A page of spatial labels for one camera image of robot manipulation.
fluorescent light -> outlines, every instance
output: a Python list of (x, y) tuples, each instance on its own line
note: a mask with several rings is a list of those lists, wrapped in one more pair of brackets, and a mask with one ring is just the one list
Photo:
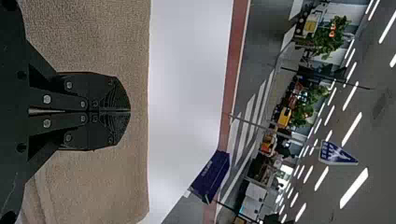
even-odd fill
[(325, 103), (323, 103), (322, 107), (320, 108), (319, 113), (318, 113), (318, 117), (320, 116), (321, 112), (323, 111), (324, 105), (325, 105)]
[(280, 223), (282, 223), (282, 224), (285, 223), (287, 217), (288, 217), (288, 215), (285, 214), (285, 216), (283, 216), (282, 221)]
[(390, 18), (390, 21), (388, 22), (388, 25), (385, 28), (384, 33), (382, 33), (381, 38), (379, 38), (379, 41), (378, 41), (379, 44), (382, 44), (382, 42), (384, 42), (384, 39), (387, 36), (387, 34), (390, 30), (390, 27), (392, 27), (392, 24), (395, 22), (395, 19), (396, 19), (396, 11), (393, 13), (392, 18)]
[(283, 210), (285, 209), (285, 204), (280, 208), (279, 215), (282, 215)]
[(395, 66), (395, 64), (396, 64), (396, 54), (395, 54), (395, 56), (393, 56), (393, 59), (392, 59), (392, 61), (390, 61), (390, 67), (394, 67)]
[(329, 166), (326, 166), (324, 169), (323, 173), (321, 174), (320, 178), (317, 181), (317, 184), (315, 184), (315, 191), (317, 191), (323, 182), (324, 178), (326, 177), (327, 173), (329, 173)]
[(335, 81), (336, 81), (337, 79), (334, 79), (334, 81), (332, 82), (332, 85), (330, 86), (330, 88), (329, 88), (329, 91), (331, 91), (332, 90), (332, 88), (334, 87), (334, 85), (335, 85)]
[(337, 88), (334, 88), (334, 90), (332, 91), (332, 95), (330, 96), (329, 102), (327, 102), (327, 105), (330, 105), (332, 103), (332, 98), (334, 97), (336, 92), (337, 92)]
[(373, 7), (373, 11), (372, 11), (372, 13), (370, 14), (370, 16), (369, 16), (369, 21), (373, 18), (373, 16), (374, 16), (374, 13), (375, 13), (375, 11), (376, 11), (376, 8), (378, 7), (378, 4), (379, 4), (379, 2), (380, 2), (381, 0), (376, 0), (376, 3), (375, 3), (375, 5), (374, 5), (374, 7)]
[(313, 131), (314, 131), (314, 129), (311, 129), (311, 131), (309, 131), (309, 135), (308, 135), (308, 137), (306, 137), (306, 140), (308, 140), (309, 137), (311, 137), (311, 134), (312, 134)]
[(305, 157), (306, 153), (308, 152), (308, 148), (309, 148), (309, 146), (306, 146), (303, 157)]
[(315, 146), (317, 145), (317, 143), (318, 143), (318, 139), (317, 140), (315, 140), (315, 143), (314, 143), (314, 145), (311, 147), (311, 151), (309, 152), (309, 155), (311, 156), (312, 155), (312, 153), (314, 152), (314, 149), (315, 149)]
[(304, 178), (304, 184), (305, 184), (305, 182), (308, 180), (308, 178), (309, 178), (309, 176), (311, 175), (311, 173), (312, 173), (312, 171), (314, 170), (314, 166), (313, 165), (311, 165), (311, 167), (309, 168), (309, 170), (308, 170), (308, 173), (306, 173), (306, 175), (305, 175), (305, 178)]
[(361, 174), (358, 176), (358, 178), (353, 182), (353, 184), (349, 187), (349, 189), (346, 191), (346, 194), (341, 198), (340, 200), (340, 209), (343, 209), (344, 206), (349, 202), (349, 200), (352, 198), (352, 196), (358, 191), (358, 189), (361, 187), (361, 185), (364, 183), (364, 181), (367, 180), (369, 177), (369, 170), (365, 168)]
[(356, 51), (356, 49), (353, 49), (352, 53), (350, 53), (349, 59), (346, 62), (346, 67), (348, 67), (349, 64), (350, 64), (350, 61), (352, 61), (352, 58), (353, 58), (353, 55), (355, 54), (355, 51)]
[(329, 142), (330, 138), (332, 137), (332, 130), (329, 131), (326, 137), (326, 142)]
[(353, 131), (355, 131), (356, 126), (358, 126), (359, 121), (361, 121), (361, 116), (362, 114), (360, 112), (359, 115), (353, 121), (349, 130), (347, 131), (346, 136), (344, 137), (343, 142), (341, 143), (341, 147), (343, 147), (347, 143), (347, 140), (349, 139), (350, 135), (352, 135)]
[(334, 109), (335, 109), (335, 105), (332, 106), (332, 109), (330, 110), (329, 115), (326, 118), (326, 121), (324, 121), (324, 126), (327, 125), (327, 123), (329, 122), (330, 118), (332, 117), (332, 112), (334, 112)]
[(300, 170), (300, 173), (297, 175), (297, 179), (300, 179), (301, 175), (303, 174), (303, 171), (305, 169), (305, 165), (303, 165), (303, 167)]
[(364, 14), (366, 14), (366, 15), (367, 15), (367, 13), (369, 13), (369, 11), (370, 11), (370, 8), (371, 8), (371, 6), (372, 6), (373, 2), (374, 2), (374, 0), (371, 0), (371, 1), (370, 1), (370, 4), (369, 4), (369, 6), (367, 7), (367, 9), (366, 9), (366, 12), (365, 12)]
[(291, 194), (293, 193), (293, 191), (294, 191), (294, 188), (292, 188), (292, 189), (290, 190), (289, 195), (288, 195), (288, 199), (290, 198), (290, 196), (291, 196)]
[(321, 119), (319, 120), (319, 122), (318, 122), (318, 124), (317, 124), (317, 128), (315, 129), (314, 133), (317, 133), (320, 124), (321, 124)]
[(349, 71), (349, 74), (348, 74), (347, 77), (346, 77), (346, 82), (349, 81), (350, 77), (352, 76), (352, 73), (355, 71), (356, 65), (358, 65), (358, 63), (357, 63), (357, 62), (354, 62), (353, 65), (352, 65), (352, 68), (351, 68), (350, 71)]
[(305, 211), (305, 208), (306, 208), (306, 203), (301, 207), (300, 211), (298, 212), (298, 214), (295, 218), (295, 222), (298, 222), (298, 220), (300, 220), (300, 217), (303, 214), (303, 212)]
[(349, 54), (350, 50), (352, 49), (352, 46), (353, 46), (354, 43), (355, 43), (355, 39), (353, 39), (352, 42), (350, 42), (349, 48), (347, 48), (346, 56), (345, 56), (344, 59), (347, 58), (347, 55)]
[(290, 204), (290, 208), (292, 208), (294, 206), (294, 204), (296, 203), (297, 199), (298, 199), (298, 192), (294, 195), (294, 198), (293, 198), (293, 200), (291, 201), (291, 204)]
[(356, 91), (356, 89), (358, 88), (358, 86), (359, 86), (359, 81), (357, 81), (357, 82), (355, 83), (355, 86), (352, 88), (352, 91), (350, 92), (350, 94), (349, 94), (348, 97), (346, 98), (346, 102), (344, 103), (344, 106), (343, 106), (343, 111), (346, 111), (347, 105), (349, 105), (349, 102), (350, 102), (350, 100), (352, 99), (352, 96), (355, 94), (355, 91)]
[(294, 171), (294, 175), (293, 175), (293, 176), (296, 176), (296, 175), (297, 175), (298, 169), (300, 169), (300, 165), (297, 166), (296, 170)]
[(291, 183), (288, 184), (288, 186), (286, 187), (286, 191), (285, 193), (288, 193), (289, 189), (290, 189)]

